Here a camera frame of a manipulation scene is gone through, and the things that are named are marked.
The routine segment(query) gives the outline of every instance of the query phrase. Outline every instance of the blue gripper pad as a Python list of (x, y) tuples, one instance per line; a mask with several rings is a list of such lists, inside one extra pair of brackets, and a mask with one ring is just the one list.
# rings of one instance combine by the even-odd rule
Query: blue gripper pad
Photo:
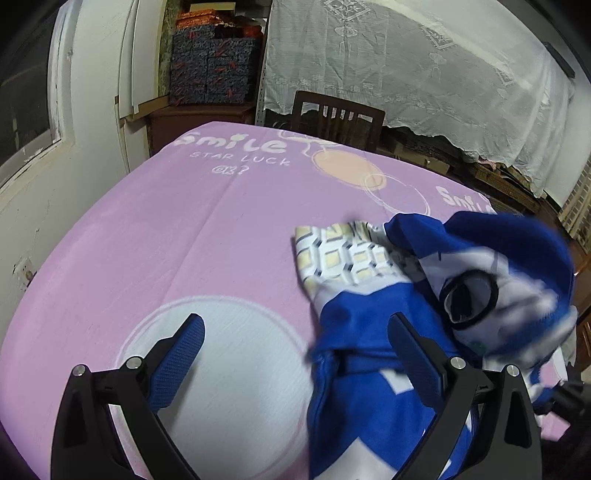
[[(429, 360), (421, 339), (402, 313), (395, 313), (388, 322), (388, 340), (404, 366), (408, 379), (413, 384), (421, 402), (439, 412), (443, 408), (443, 379), (440, 370)], [(422, 338), (423, 342), (433, 342)]]
[(152, 412), (156, 413), (173, 402), (204, 340), (205, 324), (199, 315), (194, 315), (152, 374), (148, 396)]

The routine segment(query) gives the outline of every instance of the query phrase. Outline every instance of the wooden chair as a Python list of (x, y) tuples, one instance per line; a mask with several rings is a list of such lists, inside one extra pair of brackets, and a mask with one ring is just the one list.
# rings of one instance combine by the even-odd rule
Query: wooden chair
[[(298, 90), (295, 93), (294, 107), (291, 111), (291, 130), (293, 132), (300, 131), (301, 109), (304, 103), (315, 103), (319, 106), (316, 136), (344, 145), (351, 145), (359, 115), (370, 117), (372, 119), (371, 128), (365, 141), (364, 150), (375, 153), (386, 115), (383, 110), (329, 95)], [(324, 107), (327, 107), (326, 116), (324, 116)]]

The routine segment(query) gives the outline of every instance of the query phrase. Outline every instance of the table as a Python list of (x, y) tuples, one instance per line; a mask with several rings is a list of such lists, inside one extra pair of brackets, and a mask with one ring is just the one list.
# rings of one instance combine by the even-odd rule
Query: table
[[(72, 367), (119, 367), (188, 313), (205, 345), (163, 424), (203, 480), (307, 478), (314, 316), (298, 225), (446, 220), (488, 201), (433, 172), (292, 132), (194, 129), (124, 178), (51, 253), (0, 352), (0, 421), (42, 480)], [(149, 478), (114, 412), (136, 473)]]

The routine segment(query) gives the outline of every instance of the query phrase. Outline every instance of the metal screw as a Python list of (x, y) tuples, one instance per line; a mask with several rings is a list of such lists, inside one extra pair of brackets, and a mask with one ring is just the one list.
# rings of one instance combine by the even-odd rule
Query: metal screw
[(75, 377), (81, 377), (82, 375), (84, 375), (84, 372), (86, 372), (86, 367), (84, 365), (76, 365), (72, 369), (72, 375), (74, 375)]
[(137, 368), (139, 368), (142, 364), (142, 359), (141, 357), (138, 356), (133, 356), (131, 358), (128, 358), (128, 360), (125, 362), (125, 366), (131, 370), (135, 370)]
[(517, 368), (515, 365), (507, 365), (507, 373), (512, 377), (518, 377), (519, 368)]
[(451, 359), (450, 363), (452, 364), (453, 368), (457, 368), (458, 370), (461, 370), (462, 368), (466, 368), (466, 361), (459, 356), (453, 357)]

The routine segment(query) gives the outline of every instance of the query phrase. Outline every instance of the white fabric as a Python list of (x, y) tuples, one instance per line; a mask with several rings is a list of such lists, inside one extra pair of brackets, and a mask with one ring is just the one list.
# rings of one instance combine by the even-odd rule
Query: white fabric
[(290, 113), (297, 90), (374, 106), (389, 127), (515, 166), (536, 194), (572, 94), (496, 0), (275, 0), (265, 67), (265, 108)]

